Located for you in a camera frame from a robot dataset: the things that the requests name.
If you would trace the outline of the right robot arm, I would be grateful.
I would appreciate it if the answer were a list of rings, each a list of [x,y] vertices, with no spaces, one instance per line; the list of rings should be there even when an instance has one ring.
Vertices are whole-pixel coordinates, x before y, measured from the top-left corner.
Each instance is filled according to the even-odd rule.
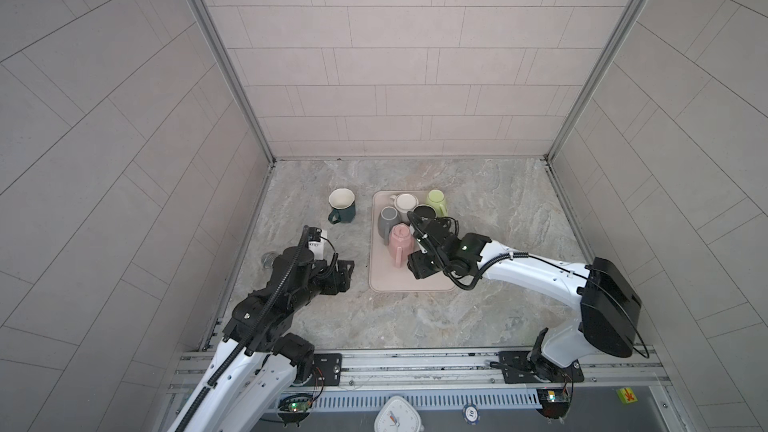
[[[596,352],[618,358],[636,353],[642,301],[618,268],[597,257],[590,264],[562,262],[508,247],[477,233],[458,234],[452,217],[408,215],[417,251],[407,266],[416,279],[437,273],[461,290],[483,279],[533,290],[578,311],[560,326],[539,332],[525,359],[511,369],[542,382],[577,381],[579,359]]]

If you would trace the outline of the dark green mug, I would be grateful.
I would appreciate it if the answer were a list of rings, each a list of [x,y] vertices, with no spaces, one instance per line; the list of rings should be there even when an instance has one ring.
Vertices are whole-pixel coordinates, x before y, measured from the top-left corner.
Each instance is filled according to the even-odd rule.
[[[331,212],[328,221],[331,224],[351,223],[356,215],[356,196],[348,188],[338,188],[331,192],[328,202]]]

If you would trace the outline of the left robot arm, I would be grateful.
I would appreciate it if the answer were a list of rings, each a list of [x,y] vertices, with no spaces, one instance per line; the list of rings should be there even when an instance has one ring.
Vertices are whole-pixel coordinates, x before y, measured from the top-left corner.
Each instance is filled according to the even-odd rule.
[[[318,295],[349,290],[354,263],[323,252],[324,230],[306,226],[272,263],[267,285],[239,302],[171,431],[250,431],[293,384],[316,371],[315,347],[291,333],[294,314]]]

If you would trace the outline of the pink mug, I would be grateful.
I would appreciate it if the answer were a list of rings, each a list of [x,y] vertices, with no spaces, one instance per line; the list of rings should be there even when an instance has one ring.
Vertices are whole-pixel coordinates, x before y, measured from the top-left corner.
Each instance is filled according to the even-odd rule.
[[[388,251],[394,267],[404,267],[407,264],[408,256],[414,252],[414,247],[415,241],[407,224],[400,223],[391,229]]]

